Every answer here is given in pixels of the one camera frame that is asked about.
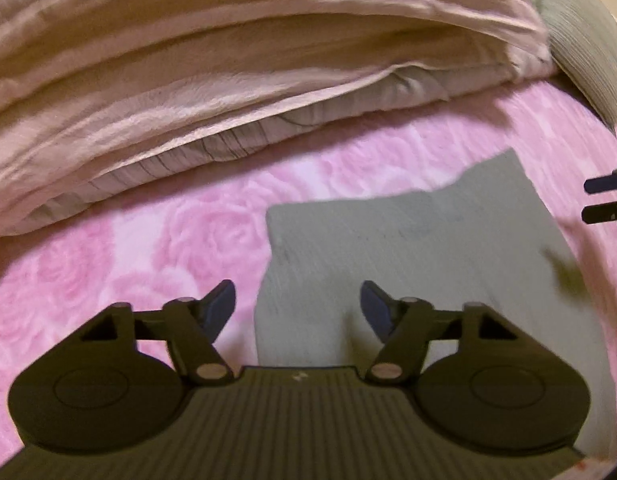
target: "gray pillow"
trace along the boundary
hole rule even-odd
[[[535,0],[557,65],[604,124],[617,124],[617,22],[600,0]]]

